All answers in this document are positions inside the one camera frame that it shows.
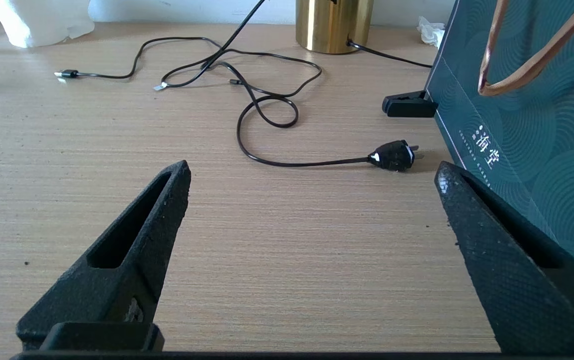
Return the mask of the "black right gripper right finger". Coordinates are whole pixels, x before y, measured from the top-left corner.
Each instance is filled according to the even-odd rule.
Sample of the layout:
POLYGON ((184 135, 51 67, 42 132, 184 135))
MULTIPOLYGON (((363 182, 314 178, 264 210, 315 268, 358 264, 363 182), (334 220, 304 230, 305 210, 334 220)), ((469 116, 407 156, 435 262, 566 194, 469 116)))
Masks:
POLYGON ((503 353, 574 353, 574 257, 469 171, 435 185, 503 353))

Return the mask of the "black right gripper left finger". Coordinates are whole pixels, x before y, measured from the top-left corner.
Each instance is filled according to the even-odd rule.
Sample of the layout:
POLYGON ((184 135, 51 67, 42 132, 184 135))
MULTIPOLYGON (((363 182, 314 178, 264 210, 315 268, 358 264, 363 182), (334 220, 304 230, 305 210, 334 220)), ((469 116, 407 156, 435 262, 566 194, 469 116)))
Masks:
POLYGON ((157 174, 17 322, 22 348, 63 322, 152 322, 190 183, 186 161, 157 174))

